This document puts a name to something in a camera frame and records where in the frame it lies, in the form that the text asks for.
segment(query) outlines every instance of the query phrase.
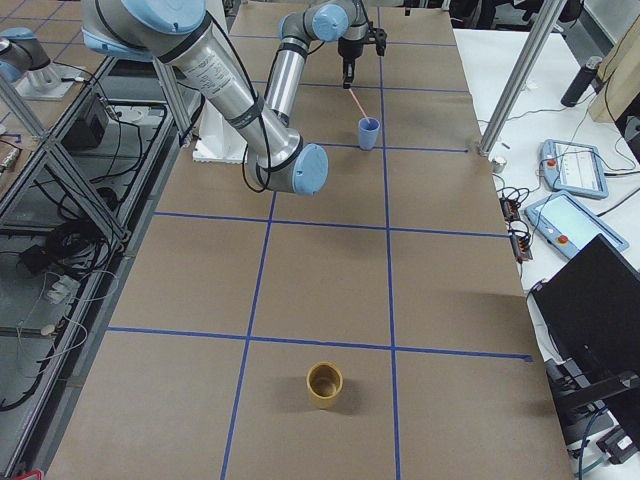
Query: label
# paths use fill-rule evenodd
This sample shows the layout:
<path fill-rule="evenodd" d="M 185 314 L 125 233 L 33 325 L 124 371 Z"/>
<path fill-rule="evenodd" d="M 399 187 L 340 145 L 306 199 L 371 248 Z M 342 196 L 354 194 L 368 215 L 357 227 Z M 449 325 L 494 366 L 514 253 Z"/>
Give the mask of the label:
<path fill-rule="evenodd" d="M 231 70 L 216 55 L 207 57 L 189 70 L 183 70 L 183 73 L 207 98 L 222 95 L 233 79 Z"/>
<path fill-rule="evenodd" d="M 627 448 L 629 445 L 631 445 L 633 442 L 631 441 L 631 439 L 629 437 L 624 437 L 622 440 L 620 440 L 618 442 L 618 448 L 620 450 L 624 450 L 625 448 Z"/>

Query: blue joint cap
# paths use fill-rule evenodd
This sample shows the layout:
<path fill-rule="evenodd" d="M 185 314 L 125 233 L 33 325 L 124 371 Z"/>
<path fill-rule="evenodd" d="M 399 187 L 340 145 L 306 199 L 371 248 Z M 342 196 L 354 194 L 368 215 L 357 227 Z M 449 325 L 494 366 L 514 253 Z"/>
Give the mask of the blue joint cap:
<path fill-rule="evenodd" d="M 185 35 L 204 19 L 206 0 L 121 0 L 140 23 L 156 32 Z"/>
<path fill-rule="evenodd" d="M 311 21 L 313 33 L 323 42 L 335 42 L 347 33 L 349 17 L 344 8 L 330 3 L 318 9 Z"/>
<path fill-rule="evenodd" d="M 18 81 L 22 73 L 10 63 L 0 60 L 0 75 L 2 75 L 7 82 L 13 83 Z"/>
<path fill-rule="evenodd" d="M 114 42 L 111 39 L 94 35 L 84 28 L 82 29 L 82 35 L 84 36 L 84 44 L 87 48 L 102 55 L 121 58 L 123 60 L 133 60 L 134 62 L 151 62 L 153 60 L 153 55 L 151 55 L 150 52 L 134 50 L 126 45 Z"/>
<path fill-rule="evenodd" d="M 280 40 L 284 38 L 284 22 L 286 22 L 287 18 L 289 18 L 291 15 L 293 15 L 293 13 L 288 13 L 287 15 L 282 17 L 278 22 L 278 38 Z"/>
<path fill-rule="evenodd" d="M 329 175 L 327 152 L 315 143 L 306 145 L 293 167 L 293 191 L 298 195 L 315 195 Z"/>
<path fill-rule="evenodd" d="M 26 27 L 7 28 L 0 32 L 0 37 L 7 40 L 35 40 L 36 35 Z"/>

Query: blue cup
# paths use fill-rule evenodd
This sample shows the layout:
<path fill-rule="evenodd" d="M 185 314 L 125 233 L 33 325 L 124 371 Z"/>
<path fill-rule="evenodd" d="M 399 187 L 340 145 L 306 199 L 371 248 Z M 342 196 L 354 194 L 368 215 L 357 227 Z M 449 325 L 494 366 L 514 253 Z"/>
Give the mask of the blue cup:
<path fill-rule="evenodd" d="M 362 150 L 371 150 L 380 133 L 380 122 L 373 117 L 361 118 L 358 122 L 358 145 Z"/>

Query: blue tape line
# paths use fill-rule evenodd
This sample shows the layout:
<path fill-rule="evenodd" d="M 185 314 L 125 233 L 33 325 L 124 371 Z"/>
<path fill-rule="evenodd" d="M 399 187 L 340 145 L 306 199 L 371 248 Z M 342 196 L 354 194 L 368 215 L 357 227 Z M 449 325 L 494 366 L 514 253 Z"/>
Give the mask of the blue tape line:
<path fill-rule="evenodd" d="M 333 341 L 321 341 L 321 340 L 304 340 L 304 339 L 298 339 L 298 338 L 252 336 L 251 341 L 264 342 L 264 343 L 287 343 L 291 345 L 313 345 L 317 347 L 357 348 L 361 350 L 386 350 L 386 351 L 392 350 L 392 348 L 389 345 L 375 345 L 370 343 L 333 342 Z"/>
<path fill-rule="evenodd" d="M 441 147 L 394 147 L 387 146 L 387 150 L 408 150 L 414 152 L 449 152 L 449 153 L 469 153 L 468 148 L 441 148 Z"/>
<path fill-rule="evenodd" d="M 387 199 L 385 198 L 385 224 L 388 222 L 389 218 L 387 216 L 388 205 Z M 488 237 L 488 238 L 509 238 L 509 235 L 506 233 L 486 233 L 486 232 L 465 232 L 465 231 L 456 231 L 456 230 L 436 230 L 436 229 L 428 229 L 428 228 L 411 228 L 411 227 L 391 227 L 391 226 L 376 226 L 376 225 L 351 225 L 346 223 L 325 223 L 325 222 L 306 222 L 301 220 L 267 220 L 261 218 L 250 218 L 250 217 L 226 217 L 222 215 L 201 215 L 195 213 L 180 213 L 180 212 L 155 212 L 155 215 L 162 217 L 178 217 L 178 218 L 197 218 L 203 220 L 226 220 L 232 222 L 253 222 L 253 223 L 272 223 L 278 225 L 300 225 L 300 226 L 309 226 L 309 227 L 328 227 L 328 228 L 350 228 L 356 230 L 375 230 L 375 231 L 391 231 L 391 232 L 408 232 L 408 233 L 422 233 L 422 234 L 434 234 L 434 235 L 456 235 L 456 236 L 466 236 L 466 237 Z"/>
<path fill-rule="evenodd" d="M 51 15 L 49 15 L 47 18 L 44 19 L 44 21 L 38 25 L 36 27 L 36 29 L 33 31 L 33 33 L 36 33 L 38 30 L 40 30 L 44 25 L 47 24 L 48 20 L 51 20 L 51 17 L 53 17 L 56 13 L 58 13 L 58 11 L 64 6 L 63 2 L 60 2 L 60 5 L 58 5 L 58 8 L 56 8 L 53 12 L 51 12 Z"/>
<path fill-rule="evenodd" d="M 280 225 L 303 225 L 303 226 L 311 226 L 311 227 L 331 227 L 331 228 L 351 228 L 351 229 L 360 229 L 360 230 L 378 230 L 384 231 L 386 227 L 383 226 L 375 226 L 375 225 L 349 225 L 343 223 L 322 223 L 322 222 L 303 222 L 298 220 L 274 220 L 273 223 L 277 223 Z"/>
<path fill-rule="evenodd" d="M 457 357 L 483 357 L 483 358 L 508 358 L 510 360 L 524 360 L 533 362 L 533 357 L 521 353 L 500 353 L 500 352 L 479 352 L 473 350 L 447 350 L 441 348 L 420 348 L 420 347 L 396 347 L 398 352 L 411 353 L 432 353 L 435 355 L 455 355 Z"/>
<path fill-rule="evenodd" d="M 82 34 L 82 31 L 79 31 L 78 33 L 76 33 L 73 36 L 73 38 L 69 41 L 69 43 L 62 50 L 60 50 L 60 53 L 56 55 L 55 60 L 58 60 L 62 56 L 62 54 L 67 51 L 67 48 L 69 48 L 71 45 L 77 45 L 75 39 L 78 38 L 78 36 L 81 34 Z"/>
<path fill-rule="evenodd" d="M 416 45 L 420 47 L 457 47 L 455 43 L 430 43 L 430 42 L 387 42 L 387 45 Z"/>
<path fill-rule="evenodd" d="M 327 143 L 327 142 L 314 142 L 316 145 L 322 147 L 336 147 L 336 148 L 360 148 L 358 145 L 350 143 Z M 374 150 L 382 150 L 383 147 L 373 147 Z M 386 150 L 410 150 L 415 152 L 441 152 L 441 153 L 469 153 L 468 148 L 440 148 L 440 147 L 394 147 L 387 145 L 384 147 Z"/>
<path fill-rule="evenodd" d="M 249 325 L 247 326 L 247 338 L 244 342 L 244 350 L 242 352 L 242 362 L 240 364 L 240 372 L 238 374 L 238 384 L 236 386 L 236 395 L 233 400 L 233 409 L 231 411 L 231 421 L 229 422 L 229 432 L 227 434 L 227 443 L 224 450 L 224 459 L 222 461 L 222 469 L 220 470 L 220 480 L 224 480 L 227 476 L 229 468 L 229 456 L 231 455 L 231 445 L 233 443 L 233 434 L 236 428 L 236 419 L 238 416 L 238 407 L 240 405 L 240 395 L 242 394 L 242 383 L 244 381 L 244 372 L 249 357 L 249 345 L 251 343 L 251 333 L 253 331 L 253 322 L 258 308 L 258 298 L 260 297 L 260 286 L 262 284 L 262 274 L 264 273 L 264 264 L 267 258 L 267 249 L 269 247 L 269 235 L 271 233 L 271 220 L 273 219 L 273 211 L 276 206 L 277 193 L 271 197 L 271 208 L 269 210 L 269 221 L 264 234 L 264 243 L 262 245 L 262 255 L 260 256 L 260 266 L 258 267 L 258 275 L 256 278 L 256 288 L 253 294 L 253 303 L 251 305 L 251 315 L 249 317 Z"/>
<path fill-rule="evenodd" d="M 378 11 L 378 27 L 382 28 L 382 12 L 380 7 Z M 384 178 L 384 216 L 386 226 L 387 241 L 387 284 L 389 287 L 389 337 L 391 341 L 391 387 L 393 395 L 393 440 L 394 455 L 396 463 L 396 480 L 402 479 L 402 457 L 400 453 L 400 406 L 398 404 L 398 368 L 396 356 L 396 325 L 394 310 L 394 290 L 393 290 L 393 254 L 391 251 L 391 206 L 389 199 L 389 176 L 387 168 L 387 135 L 386 135 L 386 118 L 384 109 L 384 66 L 382 57 L 378 57 L 378 65 L 380 67 L 380 124 L 382 130 L 382 166 Z"/>
<path fill-rule="evenodd" d="M 12 17 L 11 17 L 11 15 L 13 15 L 15 12 L 17 12 L 18 10 L 20 10 L 20 8 L 21 8 L 25 3 L 27 3 L 27 0 L 22 0 L 22 2 L 20 2 L 16 8 L 14 8 L 14 9 L 13 9 L 13 10 L 11 10 L 9 13 L 7 13 L 7 15 L 6 15 L 4 18 L 1 18 L 1 19 L 0 19 L 0 23 L 4 22 L 5 20 L 8 20 L 8 19 L 12 18 Z"/>
<path fill-rule="evenodd" d="M 427 348 L 427 347 L 406 347 L 391 345 L 380 345 L 375 343 L 357 343 L 357 342 L 337 342 L 337 341 L 322 341 L 322 340 L 308 340 L 303 338 L 281 338 L 281 337 L 268 337 L 268 336 L 247 336 L 237 335 L 231 333 L 215 333 L 215 332 L 199 332 L 194 330 L 164 330 L 158 328 L 144 328 L 144 327 L 118 327 L 110 326 L 107 328 L 110 332 L 119 333 L 140 333 L 149 335 L 167 335 L 170 337 L 200 337 L 200 338 L 214 338 L 220 340 L 234 340 L 234 341 L 247 341 L 259 343 L 280 343 L 290 345 L 309 345 L 318 347 L 337 347 L 337 348 L 352 348 L 355 350 L 381 350 L 381 351 L 396 351 L 405 353 L 420 353 L 427 355 L 451 355 L 456 357 L 479 357 L 479 358 L 498 358 L 507 360 L 524 360 L 525 362 L 533 362 L 533 357 L 524 353 L 501 353 L 501 352 L 482 352 L 479 350 L 452 350 L 443 348 Z"/>
<path fill-rule="evenodd" d="M 180 217 L 180 218 L 200 218 L 204 220 L 228 220 L 232 222 L 257 222 L 257 223 L 267 223 L 269 220 L 262 218 L 251 218 L 251 217 L 229 217 L 225 215 L 204 215 L 198 213 L 182 213 L 182 212 L 162 212 L 156 211 L 154 215 L 158 215 L 159 217 Z"/>
<path fill-rule="evenodd" d="M 124 333 L 150 333 L 153 335 L 168 335 L 171 337 L 202 337 L 202 338 L 219 338 L 223 340 L 246 340 L 245 335 L 233 335 L 226 333 L 197 332 L 193 330 L 161 330 L 157 328 L 139 328 L 139 327 L 108 327 L 110 332 Z"/>
<path fill-rule="evenodd" d="M 242 34 L 229 34 L 231 38 L 257 38 L 257 39 L 273 39 L 280 40 L 275 35 L 242 35 Z M 387 41 L 387 45 L 417 45 L 422 47 L 456 47 L 455 43 L 429 43 L 429 42 L 393 42 Z"/>
<path fill-rule="evenodd" d="M 253 83 L 266 84 L 266 80 L 252 80 Z M 300 82 L 298 84 L 301 87 L 325 87 L 325 88 L 340 88 L 343 89 L 341 84 L 335 83 L 306 83 Z M 359 90 L 380 90 L 380 87 L 373 85 L 358 85 Z M 383 87 L 385 90 L 393 91 L 405 91 L 405 92 L 433 92 L 433 93 L 471 93 L 469 90 L 457 90 L 448 88 L 426 88 L 426 87 Z"/>
<path fill-rule="evenodd" d="M 431 230 L 426 228 L 390 227 L 393 232 L 432 233 L 435 235 L 458 235 L 465 237 L 509 238 L 506 233 L 459 232 L 456 230 Z"/>
<path fill-rule="evenodd" d="M 11 17 L 11 20 L 28 20 L 30 22 L 41 22 L 43 20 L 53 20 L 54 22 L 75 22 L 75 23 L 82 23 L 82 20 L 75 20 L 73 18 L 52 18 L 56 13 L 58 13 L 58 10 L 60 10 L 62 7 L 64 6 L 64 3 L 60 4 L 60 6 L 55 10 L 55 12 L 53 12 L 51 15 L 49 15 L 47 18 L 32 18 L 32 17 Z"/>

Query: yellow cup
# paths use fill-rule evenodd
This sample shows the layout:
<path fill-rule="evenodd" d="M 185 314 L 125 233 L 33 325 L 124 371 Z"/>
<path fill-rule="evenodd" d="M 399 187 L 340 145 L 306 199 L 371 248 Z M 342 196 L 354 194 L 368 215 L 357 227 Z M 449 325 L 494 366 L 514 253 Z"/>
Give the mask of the yellow cup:
<path fill-rule="evenodd" d="M 307 373 L 307 391 L 316 408 L 326 410 L 338 400 L 342 391 L 342 373 L 330 362 L 316 363 Z"/>

